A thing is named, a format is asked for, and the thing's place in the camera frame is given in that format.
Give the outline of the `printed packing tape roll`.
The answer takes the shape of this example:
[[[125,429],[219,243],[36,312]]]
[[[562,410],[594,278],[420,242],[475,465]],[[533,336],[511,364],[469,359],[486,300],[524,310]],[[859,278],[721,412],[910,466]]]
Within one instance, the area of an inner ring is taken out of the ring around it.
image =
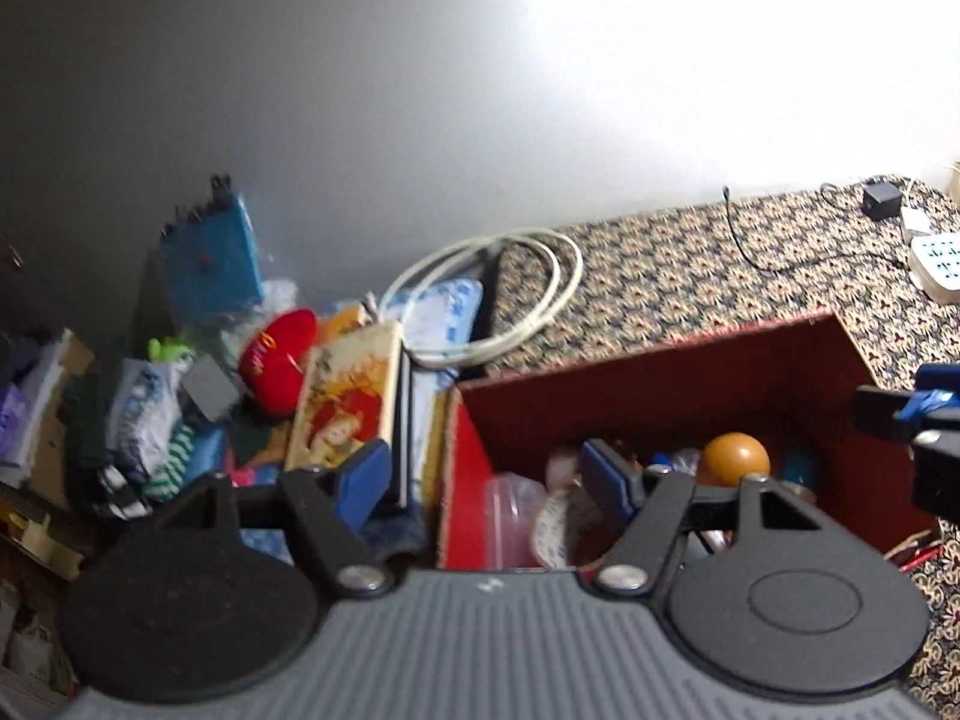
[[[584,564],[578,546],[604,523],[596,502],[579,486],[571,484],[548,493],[535,516],[530,550],[540,566],[564,571]]]

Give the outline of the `brown calabash gourd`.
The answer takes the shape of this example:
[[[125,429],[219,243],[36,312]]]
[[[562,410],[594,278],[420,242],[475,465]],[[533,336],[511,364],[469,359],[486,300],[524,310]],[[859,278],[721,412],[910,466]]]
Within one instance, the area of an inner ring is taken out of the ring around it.
[[[701,450],[697,481],[706,486],[737,488],[744,476],[768,476],[770,472],[770,456],[757,439],[744,433],[727,433],[710,440]]]

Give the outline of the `clear plastic container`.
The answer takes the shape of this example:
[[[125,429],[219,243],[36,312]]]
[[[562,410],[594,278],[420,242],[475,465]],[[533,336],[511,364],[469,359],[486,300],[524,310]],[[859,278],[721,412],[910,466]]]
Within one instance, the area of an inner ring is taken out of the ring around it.
[[[514,473],[494,475],[485,484],[483,523],[487,569],[509,571],[537,566],[532,534],[545,499],[547,489],[542,483]]]

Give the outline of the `illustrated picture book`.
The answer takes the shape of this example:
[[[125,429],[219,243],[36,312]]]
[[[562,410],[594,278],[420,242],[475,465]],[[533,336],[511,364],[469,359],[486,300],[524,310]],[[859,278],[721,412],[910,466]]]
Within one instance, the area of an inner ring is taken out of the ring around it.
[[[314,349],[299,395],[285,470],[338,470],[361,445],[392,452],[387,502],[410,497],[412,366],[398,320],[370,323]]]

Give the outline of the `white power strip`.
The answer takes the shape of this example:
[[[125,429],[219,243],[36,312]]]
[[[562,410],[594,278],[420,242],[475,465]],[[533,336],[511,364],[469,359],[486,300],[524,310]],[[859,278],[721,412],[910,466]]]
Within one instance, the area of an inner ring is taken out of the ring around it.
[[[960,301],[960,234],[942,232],[910,242],[911,277],[937,304]]]

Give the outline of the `red cardboard box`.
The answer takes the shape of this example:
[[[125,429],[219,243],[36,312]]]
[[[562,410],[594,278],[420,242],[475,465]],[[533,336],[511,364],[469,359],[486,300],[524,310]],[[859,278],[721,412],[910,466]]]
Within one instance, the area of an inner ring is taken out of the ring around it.
[[[535,478],[555,450],[589,439],[649,458],[726,433],[758,439],[775,463],[811,458],[818,507],[886,553],[935,520],[911,500],[908,450],[854,426],[854,392],[873,380],[841,320],[814,314],[462,385],[446,424],[439,567],[485,566],[496,473]]]

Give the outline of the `black power adapter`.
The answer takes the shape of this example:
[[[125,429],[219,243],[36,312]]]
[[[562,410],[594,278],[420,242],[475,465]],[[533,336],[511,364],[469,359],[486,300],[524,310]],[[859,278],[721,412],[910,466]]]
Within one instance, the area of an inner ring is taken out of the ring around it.
[[[861,211],[869,220],[889,220],[900,215],[901,190],[889,181],[869,181],[862,186]]]

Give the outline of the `blue white tissue pack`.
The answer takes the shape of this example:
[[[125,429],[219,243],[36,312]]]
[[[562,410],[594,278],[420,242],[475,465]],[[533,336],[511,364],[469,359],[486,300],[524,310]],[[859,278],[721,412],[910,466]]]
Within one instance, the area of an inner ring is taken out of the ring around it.
[[[404,322],[405,344],[413,351],[466,344],[482,301],[482,283],[472,278],[433,284],[420,294]]]

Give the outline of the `striped green white cloth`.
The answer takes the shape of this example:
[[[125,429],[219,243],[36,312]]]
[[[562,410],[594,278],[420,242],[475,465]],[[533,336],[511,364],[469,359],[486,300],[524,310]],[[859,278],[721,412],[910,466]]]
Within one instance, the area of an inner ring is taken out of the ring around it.
[[[101,468],[98,481],[104,499],[96,505],[96,511],[105,517],[135,520],[151,514],[156,504],[164,504],[176,497],[184,487],[194,439],[194,427],[187,424],[176,427],[167,444],[166,460],[143,483],[130,481],[116,466]]]

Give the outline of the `floral patterned tablecloth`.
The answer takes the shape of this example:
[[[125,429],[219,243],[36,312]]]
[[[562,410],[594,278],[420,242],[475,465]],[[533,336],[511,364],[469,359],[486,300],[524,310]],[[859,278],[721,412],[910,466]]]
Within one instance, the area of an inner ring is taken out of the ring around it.
[[[494,379],[636,355],[737,328],[833,314],[872,371],[905,390],[926,362],[958,356],[958,312],[908,277],[900,229],[857,206],[859,188],[729,200],[568,227],[547,255],[503,254],[493,320],[508,328],[550,280],[578,273],[555,319],[491,369]],[[916,582],[934,622],[910,679],[942,715],[958,712],[958,533],[935,520],[939,554]]]

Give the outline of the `blue notebook with clips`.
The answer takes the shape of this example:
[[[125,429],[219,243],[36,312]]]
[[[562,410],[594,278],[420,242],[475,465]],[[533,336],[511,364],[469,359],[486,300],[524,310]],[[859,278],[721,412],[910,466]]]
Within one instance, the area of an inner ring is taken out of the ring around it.
[[[210,177],[210,199],[178,206],[160,237],[160,270],[179,325],[237,314],[263,300],[256,233],[229,174]]]

